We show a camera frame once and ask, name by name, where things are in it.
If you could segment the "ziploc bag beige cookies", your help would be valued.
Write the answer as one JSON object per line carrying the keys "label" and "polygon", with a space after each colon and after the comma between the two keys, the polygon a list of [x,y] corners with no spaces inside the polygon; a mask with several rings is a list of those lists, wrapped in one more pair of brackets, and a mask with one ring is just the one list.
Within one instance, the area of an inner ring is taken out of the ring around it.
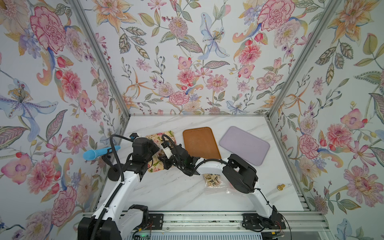
{"label": "ziploc bag beige cookies", "polygon": [[226,193],[228,190],[227,183],[222,179],[221,175],[203,174],[205,181],[205,192],[207,194]]}

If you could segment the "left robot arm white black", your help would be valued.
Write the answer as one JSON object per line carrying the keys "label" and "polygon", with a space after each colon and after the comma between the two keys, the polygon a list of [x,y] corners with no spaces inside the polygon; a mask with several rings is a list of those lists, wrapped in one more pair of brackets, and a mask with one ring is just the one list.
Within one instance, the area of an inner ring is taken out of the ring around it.
{"label": "left robot arm white black", "polygon": [[110,137],[110,147],[100,150],[89,150],[84,153],[86,161],[101,157],[110,166],[108,178],[117,181],[105,202],[91,217],[84,217],[78,226],[79,240],[122,240],[135,230],[145,228],[149,220],[148,207],[134,205],[123,216],[123,210],[129,194],[140,183],[148,170],[148,163],[160,150],[150,139],[134,136],[128,141],[132,143],[131,153],[125,164],[120,162],[114,144],[115,135]]}

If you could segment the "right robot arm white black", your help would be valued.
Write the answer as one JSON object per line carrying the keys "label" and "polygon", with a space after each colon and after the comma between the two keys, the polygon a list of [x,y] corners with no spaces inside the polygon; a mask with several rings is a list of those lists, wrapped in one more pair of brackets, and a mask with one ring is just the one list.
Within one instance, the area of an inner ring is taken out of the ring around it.
{"label": "right robot arm white black", "polygon": [[161,144],[163,154],[159,160],[164,169],[177,167],[185,175],[213,176],[226,178],[230,185],[238,192],[248,195],[254,204],[256,213],[246,214],[243,227],[254,232],[263,230],[283,230],[286,228],[285,218],[272,206],[261,192],[258,184],[256,169],[236,154],[231,154],[226,161],[222,159],[204,159],[189,155],[182,145],[171,145],[169,142]]}

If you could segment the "brown wooden tray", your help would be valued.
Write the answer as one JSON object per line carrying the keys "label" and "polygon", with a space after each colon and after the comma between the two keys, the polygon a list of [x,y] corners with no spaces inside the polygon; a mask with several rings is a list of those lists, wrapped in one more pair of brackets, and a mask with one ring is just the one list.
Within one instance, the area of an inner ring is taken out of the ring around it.
{"label": "brown wooden tray", "polygon": [[221,159],[213,131],[209,127],[183,131],[184,147],[193,157]]}

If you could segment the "floral yellow tray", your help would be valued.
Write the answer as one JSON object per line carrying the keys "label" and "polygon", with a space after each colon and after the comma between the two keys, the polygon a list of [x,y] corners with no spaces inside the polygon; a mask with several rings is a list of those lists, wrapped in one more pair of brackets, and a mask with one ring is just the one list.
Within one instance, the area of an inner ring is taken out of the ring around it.
{"label": "floral yellow tray", "polygon": [[163,163],[159,160],[160,156],[165,155],[161,147],[161,144],[163,143],[163,140],[162,140],[163,134],[169,136],[176,143],[176,139],[173,131],[166,131],[166,132],[161,132],[161,133],[156,133],[156,134],[146,136],[147,139],[152,140],[160,148],[160,150],[155,155],[153,155],[153,160],[148,163],[147,172],[149,173],[155,173],[165,169]]}

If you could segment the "black microphone stand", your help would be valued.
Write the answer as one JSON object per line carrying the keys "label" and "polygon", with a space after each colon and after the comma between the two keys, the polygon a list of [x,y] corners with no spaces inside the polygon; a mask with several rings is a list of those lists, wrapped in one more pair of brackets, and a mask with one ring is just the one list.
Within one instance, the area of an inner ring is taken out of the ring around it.
{"label": "black microphone stand", "polygon": [[116,161],[116,164],[112,163],[111,159],[115,156],[112,148],[104,148],[103,150],[106,150],[106,153],[101,155],[101,158],[106,163],[106,165],[110,167],[107,173],[108,179],[113,182],[117,182],[121,178],[121,173],[123,172],[123,164],[120,162],[118,163],[118,161]]}

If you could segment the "lilac plastic tray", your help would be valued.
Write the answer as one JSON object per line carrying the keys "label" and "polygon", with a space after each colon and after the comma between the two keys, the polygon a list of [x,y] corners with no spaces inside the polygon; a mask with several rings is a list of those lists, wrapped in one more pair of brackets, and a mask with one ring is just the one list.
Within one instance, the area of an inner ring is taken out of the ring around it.
{"label": "lilac plastic tray", "polygon": [[270,144],[240,128],[231,126],[219,141],[219,145],[255,166],[261,166]]}

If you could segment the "stray round cookie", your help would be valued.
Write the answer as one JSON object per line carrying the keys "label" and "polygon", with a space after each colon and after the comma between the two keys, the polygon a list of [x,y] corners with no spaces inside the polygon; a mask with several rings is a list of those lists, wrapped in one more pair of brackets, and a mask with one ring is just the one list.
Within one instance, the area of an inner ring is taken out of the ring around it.
{"label": "stray round cookie", "polygon": [[279,191],[282,191],[284,188],[285,188],[285,184],[281,184],[281,185],[278,185],[278,186],[277,186],[277,189],[278,189]]}

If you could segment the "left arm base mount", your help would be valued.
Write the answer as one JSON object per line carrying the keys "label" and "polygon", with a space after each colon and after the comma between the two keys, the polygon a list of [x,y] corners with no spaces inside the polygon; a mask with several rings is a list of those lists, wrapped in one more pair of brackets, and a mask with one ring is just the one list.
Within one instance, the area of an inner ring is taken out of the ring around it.
{"label": "left arm base mount", "polygon": [[128,232],[144,229],[162,230],[164,214],[150,214],[147,206],[132,205],[120,219],[123,230]]}

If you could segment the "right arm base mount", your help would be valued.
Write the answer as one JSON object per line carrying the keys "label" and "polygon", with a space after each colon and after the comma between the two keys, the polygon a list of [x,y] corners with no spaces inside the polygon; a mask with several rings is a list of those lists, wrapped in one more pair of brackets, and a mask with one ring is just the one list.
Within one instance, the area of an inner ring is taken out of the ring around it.
{"label": "right arm base mount", "polygon": [[272,207],[272,215],[268,218],[256,213],[242,214],[242,217],[242,227],[254,232],[262,232],[264,230],[276,230],[279,232],[287,228],[283,215],[277,211],[275,206]]}

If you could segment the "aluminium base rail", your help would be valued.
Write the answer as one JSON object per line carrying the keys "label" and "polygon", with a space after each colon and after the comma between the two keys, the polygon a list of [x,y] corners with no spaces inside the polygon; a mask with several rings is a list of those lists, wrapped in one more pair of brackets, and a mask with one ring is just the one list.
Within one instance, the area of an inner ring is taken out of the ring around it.
{"label": "aluminium base rail", "polygon": [[[161,233],[181,232],[249,232],[246,227],[250,220],[245,219],[245,212],[160,212],[152,211],[149,215],[161,215],[155,221],[153,230]],[[329,232],[329,224],[319,212],[281,212],[273,224],[273,229],[255,224],[256,230],[279,232]]]}

